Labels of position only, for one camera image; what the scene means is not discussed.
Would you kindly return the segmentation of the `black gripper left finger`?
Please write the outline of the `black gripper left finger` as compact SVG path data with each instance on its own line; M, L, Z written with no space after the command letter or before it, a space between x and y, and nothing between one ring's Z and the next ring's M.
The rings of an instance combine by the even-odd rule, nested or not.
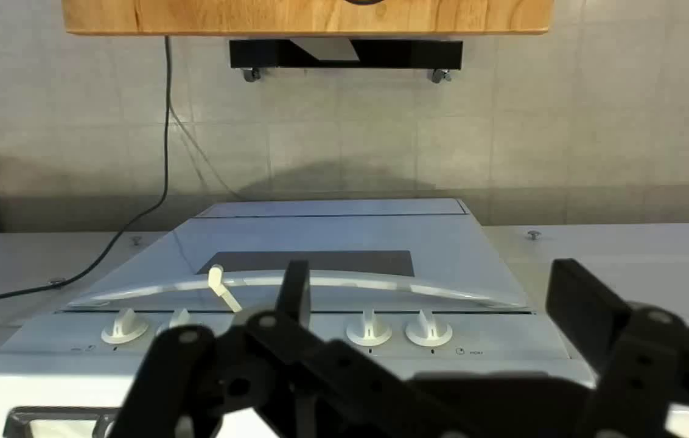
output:
M279 438L475 438L475 426L343 341L309 331L313 294L285 287L274 310L215 337L162 335L107 438L218 438L254 410Z

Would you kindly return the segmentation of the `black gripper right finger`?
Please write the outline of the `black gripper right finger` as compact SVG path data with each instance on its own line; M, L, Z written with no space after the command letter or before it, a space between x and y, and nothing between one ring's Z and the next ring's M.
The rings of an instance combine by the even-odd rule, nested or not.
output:
M628 305L574 258L551 265L545 311L596 373L577 433L671 438L671 408L689 408L689 325Z

